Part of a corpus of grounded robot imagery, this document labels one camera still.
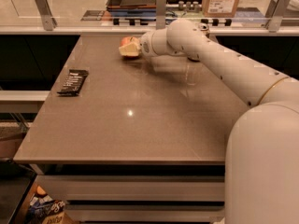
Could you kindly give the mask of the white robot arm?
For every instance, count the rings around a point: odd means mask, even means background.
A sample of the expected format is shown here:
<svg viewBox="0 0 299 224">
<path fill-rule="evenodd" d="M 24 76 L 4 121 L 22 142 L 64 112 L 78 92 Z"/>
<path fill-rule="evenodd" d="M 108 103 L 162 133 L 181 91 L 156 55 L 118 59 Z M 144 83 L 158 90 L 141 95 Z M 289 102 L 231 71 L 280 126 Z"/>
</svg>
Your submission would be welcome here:
<svg viewBox="0 0 299 224">
<path fill-rule="evenodd" d="M 211 40 L 192 21 L 126 36 L 122 56 L 202 63 L 245 106 L 225 150 L 225 224 L 299 223 L 299 81 Z"/>
</svg>

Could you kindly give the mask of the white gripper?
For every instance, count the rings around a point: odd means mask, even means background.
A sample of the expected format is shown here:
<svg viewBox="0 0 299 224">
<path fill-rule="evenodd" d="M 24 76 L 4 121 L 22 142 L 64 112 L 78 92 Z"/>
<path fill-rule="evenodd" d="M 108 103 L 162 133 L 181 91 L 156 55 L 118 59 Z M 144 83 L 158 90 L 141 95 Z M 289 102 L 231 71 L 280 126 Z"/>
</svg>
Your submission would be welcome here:
<svg viewBox="0 0 299 224">
<path fill-rule="evenodd" d="M 124 46 L 119 46 L 120 55 L 123 57 L 138 57 L 141 54 L 145 57 L 153 57 L 156 53 L 152 47 L 153 32 L 144 33 L 139 42 L 131 42 Z"/>
</svg>

